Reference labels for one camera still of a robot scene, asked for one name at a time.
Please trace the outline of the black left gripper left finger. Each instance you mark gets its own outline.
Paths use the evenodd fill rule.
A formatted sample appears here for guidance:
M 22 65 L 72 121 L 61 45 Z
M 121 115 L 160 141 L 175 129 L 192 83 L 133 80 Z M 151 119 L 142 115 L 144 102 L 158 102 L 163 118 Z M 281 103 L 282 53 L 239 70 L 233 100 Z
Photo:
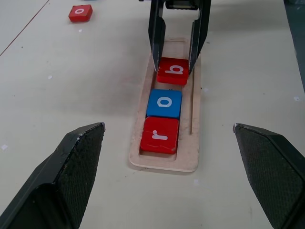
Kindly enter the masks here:
M 105 124 L 67 133 L 0 217 L 2 229 L 77 229 L 94 185 Z

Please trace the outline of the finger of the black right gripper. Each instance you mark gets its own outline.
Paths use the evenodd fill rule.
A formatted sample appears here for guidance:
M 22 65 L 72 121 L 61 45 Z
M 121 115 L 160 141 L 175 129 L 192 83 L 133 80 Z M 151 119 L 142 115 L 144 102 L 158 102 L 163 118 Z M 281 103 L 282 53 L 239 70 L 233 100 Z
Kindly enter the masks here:
M 193 21 L 190 51 L 189 51 L 189 71 L 191 72 L 197 62 L 201 53 L 202 47 L 207 37 L 211 0 L 200 0 L 199 2 L 199 16 Z
M 156 71 L 159 69 L 165 38 L 166 25 L 163 20 L 163 6 L 164 0 L 151 1 L 148 34 L 152 59 Z

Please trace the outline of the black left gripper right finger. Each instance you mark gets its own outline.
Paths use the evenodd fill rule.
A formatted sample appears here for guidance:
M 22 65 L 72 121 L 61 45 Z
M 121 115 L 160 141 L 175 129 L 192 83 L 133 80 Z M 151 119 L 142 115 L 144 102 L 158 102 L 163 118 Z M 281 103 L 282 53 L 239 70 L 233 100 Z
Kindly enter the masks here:
M 282 135 L 233 126 L 249 184 L 274 229 L 305 227 L 305 158 Z

